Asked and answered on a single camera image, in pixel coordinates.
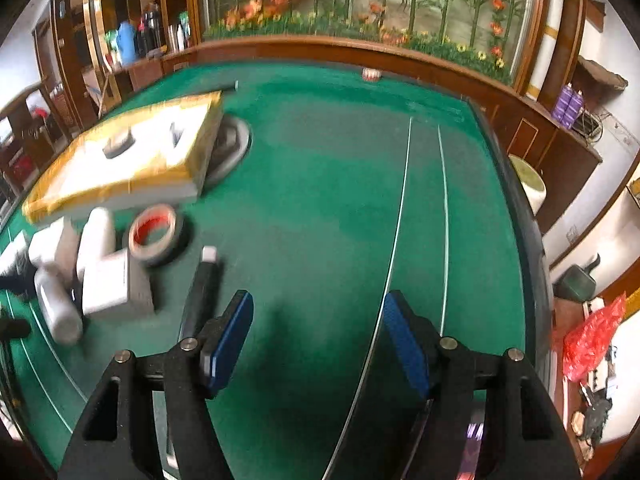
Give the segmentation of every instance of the blue thermos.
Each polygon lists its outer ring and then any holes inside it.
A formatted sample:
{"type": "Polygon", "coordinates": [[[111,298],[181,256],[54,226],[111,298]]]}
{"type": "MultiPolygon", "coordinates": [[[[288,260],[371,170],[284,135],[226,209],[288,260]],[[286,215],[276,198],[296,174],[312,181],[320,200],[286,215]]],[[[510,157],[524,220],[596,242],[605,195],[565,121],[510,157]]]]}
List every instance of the blue thermos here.
{"type": "Polygon", "coordinates": [[[120,51],[120,59],[123,65],[133,63],[138,59],[136,54],[136,45],[134,38],[136,37],[136,29],[129,22],[122,22],[116,35],[116,43],[120,51]]]}

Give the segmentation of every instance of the purple bottle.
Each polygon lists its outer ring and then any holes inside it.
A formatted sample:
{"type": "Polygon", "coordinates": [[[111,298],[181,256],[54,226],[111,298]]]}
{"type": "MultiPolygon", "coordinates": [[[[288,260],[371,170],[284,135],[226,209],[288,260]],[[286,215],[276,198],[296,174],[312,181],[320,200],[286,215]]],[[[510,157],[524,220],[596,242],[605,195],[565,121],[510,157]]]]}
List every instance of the purple bottle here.
{"type": "Polygon", "coordinates": [[[562,116],[569,106],[569,101],[574,96],[574,90],[571,88],[571,83],[568,85],[564,85],[560,91],[560,95],[558,96],[558,101],[556,101],[556,106],[554,107],[554,111],[551,112],[551,116],[558,122],[562,121],[562,116]]]}
{"type": "Polygon", "coordinates": [[[580,110],[582,109],[582,105],[584,104],[584,99],[582,98],[582,91],[579,91],[577,94],[574,93],[573,97],[569,101],[569,106],[566,108],[564,115],[562,116],[562,126],[564,126],[567,130],[570,130],[572,126],[574,126],[575,120],[580,115],[580,110]]]}

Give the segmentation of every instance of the green tabletop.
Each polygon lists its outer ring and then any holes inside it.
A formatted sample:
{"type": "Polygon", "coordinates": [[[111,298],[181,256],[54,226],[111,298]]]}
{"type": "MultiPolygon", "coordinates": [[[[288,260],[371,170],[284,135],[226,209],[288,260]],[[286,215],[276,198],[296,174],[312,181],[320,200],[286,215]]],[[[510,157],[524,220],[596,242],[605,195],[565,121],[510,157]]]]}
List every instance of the green tabletop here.
{"type": "MultiPolygon", "coordinates": [[[[225,259],[219,310],[238,288],[255,302],[232,380],[209,402],[236,479],[322,478],[388,290],[401,289],[418,314],[474,350],[524,348],[513,221],[466,102],[390,76],[364,82],[355,68],[252,62],[186,68],[119,111],[235,80],[224,109],[247,121],[252,145],[222,183],[180,206],[193,241],[151,272],[155,315],[90,321],[66,348],[52,342],[37,301],[6,297],[32,325],[12,350],[28,427],[56,468],[113,353],[146,355],[175,343],[203,245],[225,259]]],[[[116,226],[123,230],[135,213],[118,212],[116,226]]],[[[0,247],[21,229],[35,231],[16,212],[0,247]]],[[[419,405],[384,329],[375,344],[336,477],[389,478],[400,451],[392,436],[419,405]]],[[[164,449],[162,397],[156,401],[164,449]]]]}

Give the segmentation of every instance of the green dustpan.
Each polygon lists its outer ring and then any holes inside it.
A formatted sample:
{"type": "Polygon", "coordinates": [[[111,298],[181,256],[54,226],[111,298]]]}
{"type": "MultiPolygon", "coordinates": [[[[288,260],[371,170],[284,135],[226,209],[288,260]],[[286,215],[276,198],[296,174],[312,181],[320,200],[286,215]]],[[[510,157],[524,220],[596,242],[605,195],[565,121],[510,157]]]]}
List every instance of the green dustpan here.
{"type": "Polygon", "coordinates": [[[590,273],[600,264],[600,255],[596,259],[582,268],[572,265],[562,275],[562,278],[554,285],[554,295],[562,300],[577,301],[583,303],[593,299],[596,292],[596,281],[590,273]]]}

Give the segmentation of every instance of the white box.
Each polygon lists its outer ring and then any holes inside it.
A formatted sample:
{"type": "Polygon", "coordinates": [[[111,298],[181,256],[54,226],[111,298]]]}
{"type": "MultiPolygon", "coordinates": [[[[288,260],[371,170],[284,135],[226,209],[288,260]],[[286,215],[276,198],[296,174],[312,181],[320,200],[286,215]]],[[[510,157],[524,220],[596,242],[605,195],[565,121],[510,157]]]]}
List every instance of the white box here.
{"type": "Polygon", "coordinates": [[[79,243],[80,236],[71,220],[62,217],[33,235],[29,245],[29,259],[36,267],[55,269],[63,285],[70,287],[76,270],[79,243]]]}
{"type": "Polygon", "coordinates": [[[132,319],[154,311],[149,276],[128,249],[87,265],[82,312],[97,319],[132,319]]]}

